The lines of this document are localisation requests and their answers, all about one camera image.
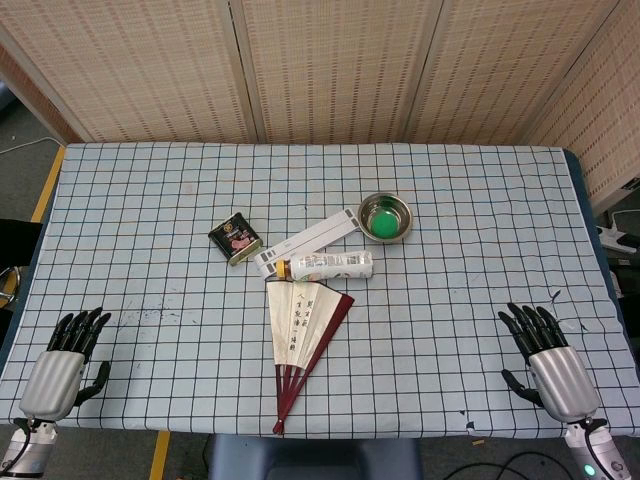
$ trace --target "metal bowl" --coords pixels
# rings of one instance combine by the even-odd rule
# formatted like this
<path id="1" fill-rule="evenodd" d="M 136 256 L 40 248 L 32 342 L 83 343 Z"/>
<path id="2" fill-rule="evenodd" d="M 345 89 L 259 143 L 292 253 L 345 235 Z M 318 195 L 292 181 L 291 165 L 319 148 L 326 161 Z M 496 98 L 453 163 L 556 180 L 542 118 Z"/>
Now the metal bowl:
<path id="1" fill-rule="evenodd" d="M 390 212 L 398 219 L 398 233 L 389 238 L 381 238 L 371 231 L 373 218 L 380 211 Z M 358 208 L 358 222 L 364 234 L 371 240 L 383 243 L 400 242 L 411 231 L 413 214 L 409 205 L 397 195 L 387 192 L 378 192 L 365 198 Z"/>

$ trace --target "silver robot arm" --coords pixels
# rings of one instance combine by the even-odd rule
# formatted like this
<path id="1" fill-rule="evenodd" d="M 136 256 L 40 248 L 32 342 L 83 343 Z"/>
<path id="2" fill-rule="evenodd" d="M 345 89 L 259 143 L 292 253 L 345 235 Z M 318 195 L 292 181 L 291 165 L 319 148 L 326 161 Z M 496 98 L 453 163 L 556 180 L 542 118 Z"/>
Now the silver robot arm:
<path id="1" fill-rule="evenodd" d="M 529 366 L 537 389 L 525 388 L 509 370 L 502 377 L 519 397 L 544 408 L 567 424 L 565 441 L 585 479 L 630 480 L 607 421 L 594 419 L 600 397 L 578 353 L 567 343 L 558 321 L 547 310 L 508 304 L 498 312 Z"/>
<path id="2" fill-rule="evenodd" d="M 111 314 L 102 308 L 91 313 L 65 316 L 56 325 L 47 350 L 33 367 L 20 410 L 26 418 L 16 418 L 19 429 L 11 438 L 0 465 L 0 479 L 40 478 L 45 471 L 58 433 L 56 423 L 74 406 L 100 393 L 111 366 L 102 362 L 93 385 L 80 390 L 85 365 L 89 362 L 102 327 Z"/>

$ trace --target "plastic bottle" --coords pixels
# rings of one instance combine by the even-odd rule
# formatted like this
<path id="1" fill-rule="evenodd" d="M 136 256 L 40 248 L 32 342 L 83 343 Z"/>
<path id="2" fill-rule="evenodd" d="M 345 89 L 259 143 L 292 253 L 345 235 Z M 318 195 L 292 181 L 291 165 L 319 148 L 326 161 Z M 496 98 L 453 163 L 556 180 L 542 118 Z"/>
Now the plastic bottle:
<path id="1" fill-rule="evenodd" d="M 369 278 L 373 257 L 366 250 L 345 253 L 308 253 L 276 262 L 278 278 L 314 281 L 323 278 Z"/>

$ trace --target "tin can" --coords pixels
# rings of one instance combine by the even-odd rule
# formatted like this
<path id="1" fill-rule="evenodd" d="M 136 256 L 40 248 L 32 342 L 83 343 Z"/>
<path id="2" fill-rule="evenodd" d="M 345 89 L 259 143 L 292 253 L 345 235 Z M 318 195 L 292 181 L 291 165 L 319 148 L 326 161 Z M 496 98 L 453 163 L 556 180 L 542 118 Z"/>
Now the tin can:
<path id="1" fill-rule="evenodd" d="M 227 218 L 209 232 L 230 265 L 236 265 L 262 246 L 262 239 L 242 217 L 240 212 Z"/>

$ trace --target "table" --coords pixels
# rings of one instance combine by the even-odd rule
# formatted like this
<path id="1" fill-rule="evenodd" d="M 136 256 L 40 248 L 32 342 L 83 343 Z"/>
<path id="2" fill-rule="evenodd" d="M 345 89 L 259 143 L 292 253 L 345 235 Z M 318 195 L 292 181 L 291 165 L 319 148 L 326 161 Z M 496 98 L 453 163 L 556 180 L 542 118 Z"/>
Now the table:
<path id="1" fill-rule="evenodd" d="M 236 211 L 266 245 L 379 190 L 411 206 L 402 244 L 353 233 L 368 281 L 331 280 L 355 304 L 286 424 L 291 437 L 549 437 L 561 425 L 510 393 L 525 364 L 496 312 L 555 311 L 613 434 L 637 434 L 640 386 L 560 149 L 459 145 L 81 144 L 66 151 L 0 417 L 20 415 L 55 322 L 113 313 L 89 364 L 103 395 L 63 425 L 270 435 L 275 380 L 264 281 L 227 265 L 207 233 Z"/>

